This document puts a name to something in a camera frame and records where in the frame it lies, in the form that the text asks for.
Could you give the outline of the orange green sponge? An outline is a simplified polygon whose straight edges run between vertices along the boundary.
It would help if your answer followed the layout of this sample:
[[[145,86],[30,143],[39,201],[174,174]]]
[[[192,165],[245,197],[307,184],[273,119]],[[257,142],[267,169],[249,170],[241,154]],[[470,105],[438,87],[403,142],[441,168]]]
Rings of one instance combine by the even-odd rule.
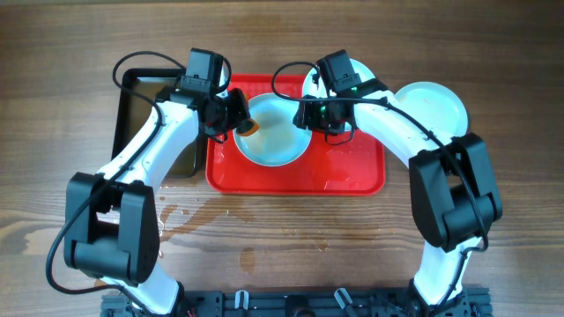
[[[249,118],[243,121],[236,129],[238,136],[251,136],[260,129],[260,125],[253,119]]]

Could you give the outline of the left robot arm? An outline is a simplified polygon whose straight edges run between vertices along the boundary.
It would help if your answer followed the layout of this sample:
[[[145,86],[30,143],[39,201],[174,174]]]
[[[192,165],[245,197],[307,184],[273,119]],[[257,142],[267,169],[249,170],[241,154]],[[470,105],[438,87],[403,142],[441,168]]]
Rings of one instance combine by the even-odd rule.
[[[65,223],[46,260],[53,275],[56,250],[67,267],[103,281],[102,290],[121,292],[141,316],[192,316],[195,308],[182,284],[159,265],[160,231],[155,193],[181,152],[199,136],[217,143],[249,119],[243,92],[230,89],[230,62],[218,53],[191,49],[171,86],[142,95],[151,112],[126,147],[97,173],[76,173],[66,189]]]

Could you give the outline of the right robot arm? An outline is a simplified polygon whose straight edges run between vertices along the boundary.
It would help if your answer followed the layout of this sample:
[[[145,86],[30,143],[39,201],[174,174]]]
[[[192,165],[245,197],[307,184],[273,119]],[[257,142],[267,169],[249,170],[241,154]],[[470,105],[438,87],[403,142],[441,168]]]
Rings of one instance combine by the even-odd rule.
[[[438,118],[416,115],[386,84],[364,75],[345,50],[312,63],[293,123],[323,134],[372,136],[409,170],[412,217],[425,246],[411,280],[412,314],[433,316],[462,300],[470,256],[489,247],[502,216],[485,142],[474,133],[440,129]]]

